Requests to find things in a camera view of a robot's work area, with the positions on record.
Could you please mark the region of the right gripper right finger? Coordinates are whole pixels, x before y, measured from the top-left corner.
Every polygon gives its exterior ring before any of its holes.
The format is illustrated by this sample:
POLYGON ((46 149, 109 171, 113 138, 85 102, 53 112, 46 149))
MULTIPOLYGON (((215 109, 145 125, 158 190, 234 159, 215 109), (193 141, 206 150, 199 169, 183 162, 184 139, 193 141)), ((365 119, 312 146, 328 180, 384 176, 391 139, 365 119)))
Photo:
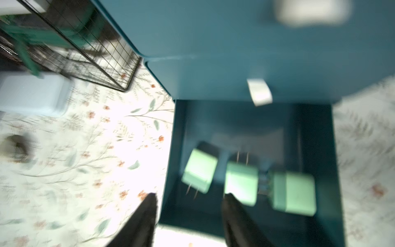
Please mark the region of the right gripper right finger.
POLYGON ((228 247, 273 246, 233 194, 224 195, 221 210, 225 242, 228 247))

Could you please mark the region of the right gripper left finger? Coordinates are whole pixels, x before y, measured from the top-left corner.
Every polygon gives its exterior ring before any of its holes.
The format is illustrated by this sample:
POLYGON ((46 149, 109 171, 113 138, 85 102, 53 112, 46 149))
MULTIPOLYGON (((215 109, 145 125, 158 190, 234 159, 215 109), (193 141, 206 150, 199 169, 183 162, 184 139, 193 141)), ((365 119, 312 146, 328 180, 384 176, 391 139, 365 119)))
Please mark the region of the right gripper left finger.
POLYGON ((151 247, 156 213, 157 196, 149 193, 107 247, 151 247))

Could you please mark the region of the green plug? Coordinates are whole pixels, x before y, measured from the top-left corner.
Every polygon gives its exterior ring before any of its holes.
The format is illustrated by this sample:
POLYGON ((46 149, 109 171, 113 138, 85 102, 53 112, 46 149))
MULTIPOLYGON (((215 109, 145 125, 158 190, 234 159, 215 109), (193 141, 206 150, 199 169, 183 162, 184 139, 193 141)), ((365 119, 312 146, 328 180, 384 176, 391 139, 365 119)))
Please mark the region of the green plug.
POLYGON ((274 210, 302 216, 317 211, 315 179, 312 175, 292 171, 269 171, 267 197, 274 210))
POLYGON ((233 194, 243 205, 253 207, 257 202, 259 168, 249 163, 248 152, 236 152, 226 166, 224 193, 233 194))
POLYGON ((219 159, 219 148, 207 143, 200 142, 189 156, 181 181, 186 184, 189 193, 195 189, 194 198, 199 192, 206 194, 212 184, 219 159))

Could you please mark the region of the teal drawer cabinet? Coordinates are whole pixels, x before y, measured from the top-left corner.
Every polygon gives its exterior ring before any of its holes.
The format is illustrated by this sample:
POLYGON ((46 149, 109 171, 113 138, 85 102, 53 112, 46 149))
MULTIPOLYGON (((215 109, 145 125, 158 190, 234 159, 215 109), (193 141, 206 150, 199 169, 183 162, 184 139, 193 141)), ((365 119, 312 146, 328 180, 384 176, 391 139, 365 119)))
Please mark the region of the teal drawer cabinet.
POLYGON ((352 1, 340 26, 292 28, 273 1, 95 1, 175 101, 159 222, 223 236, 225 167, 253 164, 312 174, 317 213, 259 199, 247 212, 279 247, 343 247, 331 104, 395 70, 394 1, 352 1), (206 194, 181 181, 200 142, 219 148, 206 194))

